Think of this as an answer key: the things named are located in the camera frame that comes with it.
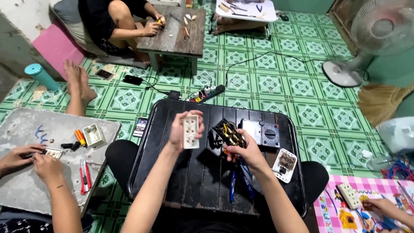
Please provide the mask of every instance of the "green patterned floor tile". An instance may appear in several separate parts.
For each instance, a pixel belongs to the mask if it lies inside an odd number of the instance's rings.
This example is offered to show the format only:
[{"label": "green patterned floor tile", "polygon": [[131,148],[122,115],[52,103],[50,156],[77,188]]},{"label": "green patterned floor tile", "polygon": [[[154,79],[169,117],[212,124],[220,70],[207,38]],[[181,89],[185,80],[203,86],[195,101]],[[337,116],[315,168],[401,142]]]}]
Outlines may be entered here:
[{"label": "green patterned floor tile", "polygon": [[[215,3],[209,1],[200,7],[210,17]],[[86,116],[121,123],[117,139],[139,144],[140,138],[132,136],[136,121],[147,118],[153,105],[167,96],[145,82],[140,86],[123,83],[125,75],[143,77],[162,92],[179,91],[183,99],[204,86],[224,85],[227,81],[225,93],[207,104],[285,114],[296,126],[302,161],[318,161],[333,175],[380,177],[378,171],[367,169],[361,153],[366,149],[378,156],[387,149],[358,108],[360,87],[339,88],[321,70],[324,60],[347,60],[352,54],[328,16],[286,13],[290,21],[270,24],[270,40],[257,32],[214,36],[208,34],[206,22],[203,58],[198,59],[197,75],[193,77],[189,59],[179,56],[165,56],[159,73],[152,68],[143,70],[85,58],[82,66],[98,96],[87,107]],[[230,65],[261,55],[254,61],[234,65],[226,80]],[[290,56],[314,60],[304,64]],[[113,78],[95,76],[100,69],[113,73]],[[0,121],[18,106],[63,113],[68,104],[65,83],[60,83],[58,91],[48,92],[38,82],[22,80],[0,104]],[[108,167],[99,186],[111,192],[93,212],[91,232],[118,232],[131,203]]]}]

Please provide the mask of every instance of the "plastic bag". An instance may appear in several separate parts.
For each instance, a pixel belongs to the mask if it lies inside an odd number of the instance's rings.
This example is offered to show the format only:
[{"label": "plastic bag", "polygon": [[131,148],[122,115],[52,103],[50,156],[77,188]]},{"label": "plastic bag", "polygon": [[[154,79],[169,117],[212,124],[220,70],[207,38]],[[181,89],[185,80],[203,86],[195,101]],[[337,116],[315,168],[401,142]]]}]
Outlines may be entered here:
[{"label": "plastic bag", "polygon": [[402,149],[414,150],[414,116],[385,121],[376,129],[391,153],[397,154]]}]

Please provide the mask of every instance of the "red box cutter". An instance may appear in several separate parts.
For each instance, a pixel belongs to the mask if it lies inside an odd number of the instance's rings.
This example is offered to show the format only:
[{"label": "red box cutter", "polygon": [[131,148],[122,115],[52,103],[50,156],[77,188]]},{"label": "red box cutter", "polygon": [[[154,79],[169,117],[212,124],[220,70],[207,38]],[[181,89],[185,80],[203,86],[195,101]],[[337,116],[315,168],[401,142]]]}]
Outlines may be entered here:
[{"label": "red box cutter", "polygon": [[89,174],[88,165],[86,164],[85,159],[80,159],[80,178],[82,181],[82,188],[80,190],[80,194],[85,195],[86,192],[91,190],[92,182],[91,182],[91,175]]}]

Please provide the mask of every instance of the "teal water bottle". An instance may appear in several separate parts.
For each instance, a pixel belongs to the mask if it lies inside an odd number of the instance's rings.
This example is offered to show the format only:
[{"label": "teal water bottle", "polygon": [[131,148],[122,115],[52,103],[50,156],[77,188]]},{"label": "teal water bottle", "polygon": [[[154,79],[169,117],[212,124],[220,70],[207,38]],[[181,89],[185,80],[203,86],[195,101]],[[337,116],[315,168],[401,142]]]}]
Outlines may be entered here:
[{"label": "teal water bottle", "polygon": [[59,89],[59,83],[57,83],[47,72],[43,69],[41,64],[28,65],[24,72],[30,75],[34,80],[45,86],[48,90],[56,91]]}]

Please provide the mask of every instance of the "fan base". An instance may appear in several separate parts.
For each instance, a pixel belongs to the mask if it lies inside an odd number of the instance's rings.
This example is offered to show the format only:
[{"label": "fan base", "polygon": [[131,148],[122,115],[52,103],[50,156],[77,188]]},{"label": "fan base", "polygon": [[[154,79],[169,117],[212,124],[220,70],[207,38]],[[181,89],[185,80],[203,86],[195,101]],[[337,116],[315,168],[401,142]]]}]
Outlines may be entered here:
[{"label": "fan base", "polygon": [[359,73],[348,70],[347,63],[343,61],[326,61],[322,64],[322,71],[338,87],[357,87],[362,83]]}]

